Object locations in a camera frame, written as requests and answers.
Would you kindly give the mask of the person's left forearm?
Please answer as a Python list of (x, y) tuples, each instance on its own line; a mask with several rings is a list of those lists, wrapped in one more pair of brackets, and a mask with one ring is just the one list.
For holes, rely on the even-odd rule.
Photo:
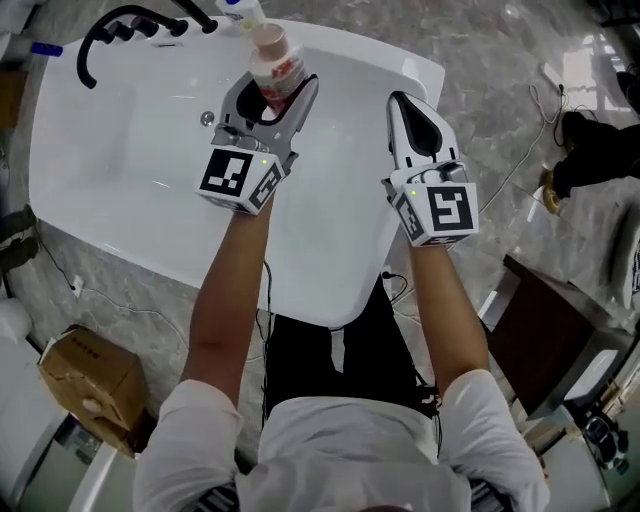
[(196, 380), (238, 403), (255, 322), (273, 201), (256, 215), (235, 213), (192, 312), (184, 380)]

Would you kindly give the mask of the white bathtub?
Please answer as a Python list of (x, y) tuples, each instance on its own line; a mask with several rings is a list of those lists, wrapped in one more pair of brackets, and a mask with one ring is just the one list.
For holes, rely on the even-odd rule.
[[(278, 187), (261, 308), (337, 327), (363, 310), (398, 217), (382, 180), (393, 169), (386, 103), (405, 91), (436, 106), (445, 71), (389, 44), (284, 21), (319, 92)], [(200, 286), (231, 213), (196, 194), (212, 153), (205, 112), (248, 68), (253, 45), (225, 18), (211, 34), (96, 43), (80, 83), (78, 43), (49, 60), (38, 95), (29, 199), (47, 223), (151, 271)]]

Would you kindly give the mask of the person's white shirt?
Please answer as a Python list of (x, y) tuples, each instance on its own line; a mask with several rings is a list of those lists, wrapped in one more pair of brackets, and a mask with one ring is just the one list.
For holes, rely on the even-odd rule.
[(183, 512), (209, 491), (240, 512), (353, 512), (391, 505), (412, 512), (470, 512), (471, 485), (490, 484), (514, 512), (545, 512), (541, 465), (515, 427), (494, 377), (473, 370), (446, 390), (443, 440), (428, 418), (373, 400), (284, 401), (262, 431), (257, 465), (234, 459), (241, 427), (230, 399), (188, 380), (163, 403), (133, 485), (135, 512)]

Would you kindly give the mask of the white sink basin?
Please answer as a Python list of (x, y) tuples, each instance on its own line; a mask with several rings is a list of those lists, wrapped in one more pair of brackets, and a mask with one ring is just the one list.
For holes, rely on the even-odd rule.
[(615, 362), (617, 355), (618, 351), (615, 349), (605, 349), (598, 352), (567, 392), (564, 400), (571, 401), (580, 399), (591, 393)]

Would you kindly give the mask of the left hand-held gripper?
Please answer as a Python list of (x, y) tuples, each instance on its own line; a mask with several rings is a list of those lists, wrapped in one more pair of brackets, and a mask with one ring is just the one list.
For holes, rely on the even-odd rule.
[[(225, 126), (215, 128), (213, 151), (195, 192), (216, 206), (258, 215), (291, 173), (299, 156), (291, 151), (291, 142), (302, 130), (318, 90), (319, 78), (312, 74), (273, 120), (264, 121), (263, 95), (251, 73), (245, 72), (225, 94), (220, 114)], [(257, 139), (239, 133), (256, 123)], [(280, 157), (272, 151), (285, 153)]]

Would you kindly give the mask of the white pump lotion bottle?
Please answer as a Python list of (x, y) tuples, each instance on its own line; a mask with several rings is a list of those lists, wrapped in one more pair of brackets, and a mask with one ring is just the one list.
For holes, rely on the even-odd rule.
[(232, 24), (245, 32), (266, 22), (259, 0), (216, 0), (216, 5)]

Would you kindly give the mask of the black hand shower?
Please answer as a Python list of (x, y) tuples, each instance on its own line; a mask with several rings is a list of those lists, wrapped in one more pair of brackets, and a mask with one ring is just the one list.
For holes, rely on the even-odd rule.
[(204, 34), (211, 34), (218, 28), (218, 22), (211, 19), (194, 0), (171, 0), (185, 14), (193, 19), (200, 27)]

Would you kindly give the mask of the black curved faucet spout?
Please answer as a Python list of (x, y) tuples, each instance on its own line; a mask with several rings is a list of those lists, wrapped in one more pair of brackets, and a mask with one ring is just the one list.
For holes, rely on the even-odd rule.
[(89, 29), (78, 50), (76, 59), (77, 75), (80, 82), (89, 90), (94, 89), (97, 85), (97, 80), (89, 72), (87, 64), (92, 44), (99, 39), (100, 31), (102, 29), (106, 29), (110, 22), (117, 21), (127, 15), (138, 16), (146, 21), (162, 25), (169, 31), (170, 35), (174, 37), (183, 35), (189, 28), (189, 24), (186, 20), (169, 18), (148, 8), (135, 4), (123, 5), (109, 11), (96, 21)]

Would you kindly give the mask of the dark wooden vanity cabinet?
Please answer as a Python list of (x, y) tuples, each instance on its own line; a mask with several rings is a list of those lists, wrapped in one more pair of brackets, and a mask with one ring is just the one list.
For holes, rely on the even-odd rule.
[[(582, 406), (595, 399), (632, 347), (634, 337), (613, 325), (614, 318), (576, 286), (503, 259), (498, 289), (504, 308), (488, 335), (489, 350), (530, 420), (552, 415), (567, 402)], [(592, 358), (605, 349), (618, 355), (587, 396), (564, 397)]]

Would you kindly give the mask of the pink bottle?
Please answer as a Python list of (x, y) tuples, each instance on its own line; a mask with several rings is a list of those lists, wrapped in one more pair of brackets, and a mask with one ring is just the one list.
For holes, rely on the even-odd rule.
[(308, 78), (303, 46), (291, 40), (276, 23), (263, 23), (252, 31), (255, 49), (249, 72), (274, 112), (281, 111), (288, 98)]

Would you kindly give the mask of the brown cardboard box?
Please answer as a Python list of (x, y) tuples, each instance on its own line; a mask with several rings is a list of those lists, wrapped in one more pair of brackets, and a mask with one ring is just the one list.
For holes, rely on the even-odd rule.
[(150, 393), (136, 354), (72, 325), (45, 350), (39, 371), (83, 427), (130, 458), (139, 452)]

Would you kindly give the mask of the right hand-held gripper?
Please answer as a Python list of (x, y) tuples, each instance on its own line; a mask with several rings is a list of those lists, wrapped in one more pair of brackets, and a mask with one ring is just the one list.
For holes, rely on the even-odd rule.
[[(382, 185), (410, 244), (447, 246), (478, 233), (476, 185), (456, 160), (451, 126), (429, 104), (401, 91), (389, 96), (387, 125), (397, 170)], [(412, 167), (414, 163), (431, 164)]]

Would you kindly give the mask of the person's right forearm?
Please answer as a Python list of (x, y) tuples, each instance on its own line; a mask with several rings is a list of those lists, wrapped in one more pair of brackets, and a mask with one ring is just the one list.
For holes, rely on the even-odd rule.
[(447, 249), (409, 249), (416, 301), (436, 386), (489, 368), (487, 339)]

